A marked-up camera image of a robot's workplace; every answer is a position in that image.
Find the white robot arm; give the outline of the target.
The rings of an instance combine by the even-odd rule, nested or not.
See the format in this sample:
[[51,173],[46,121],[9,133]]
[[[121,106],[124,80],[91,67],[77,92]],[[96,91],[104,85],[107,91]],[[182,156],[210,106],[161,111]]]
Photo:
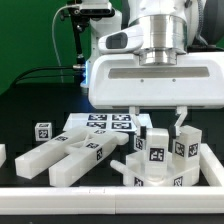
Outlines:
[[207,0],[127,0],[128,26],[98,40],[89,101],[97,109],[176,110],[177,137],[189,108],[224,107],[224,52],[201,36]]

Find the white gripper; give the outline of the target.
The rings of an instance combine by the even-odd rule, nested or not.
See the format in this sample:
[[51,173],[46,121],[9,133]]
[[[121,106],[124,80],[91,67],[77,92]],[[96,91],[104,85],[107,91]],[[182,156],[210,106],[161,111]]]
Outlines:
[[139,64],[134,54],[99,57],[93,66],[89,101],[97,109],[129,107],[137,136],[146,138],[139,121],[140,108],[176,108],[169,127],[172,138],[180,136],[190,108],[224,107],[224,52],[189,53],[175,65]]

